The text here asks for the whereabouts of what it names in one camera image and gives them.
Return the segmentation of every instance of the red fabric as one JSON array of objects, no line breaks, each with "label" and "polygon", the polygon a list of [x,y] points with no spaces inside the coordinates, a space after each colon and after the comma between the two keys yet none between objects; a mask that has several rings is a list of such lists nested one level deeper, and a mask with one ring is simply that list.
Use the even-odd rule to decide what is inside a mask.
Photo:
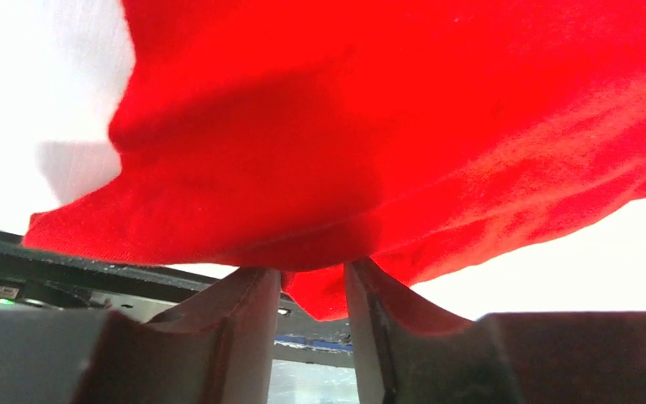
[{"label": "red fabric", "polygon": [[343,261],[414,284],[646,197],[646,0],[123,3],[122,173],[26,246],[293,271],[330,320]]}]

